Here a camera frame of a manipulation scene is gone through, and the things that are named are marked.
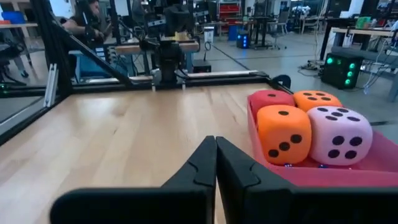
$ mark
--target pink tray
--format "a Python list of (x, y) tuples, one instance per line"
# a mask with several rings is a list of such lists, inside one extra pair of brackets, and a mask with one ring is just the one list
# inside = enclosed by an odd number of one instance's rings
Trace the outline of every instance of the pink tray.
[(373, 143), (366, 158), (349, 167), (318, 168), (319, 163), (307, 158), (293, 167), (275, 166), (263, 156), (248, 98), (248, 128), (255, 160), (298, 186), (311, 187), (392, 187), (398, 186), (398, 145), (373, 131)]

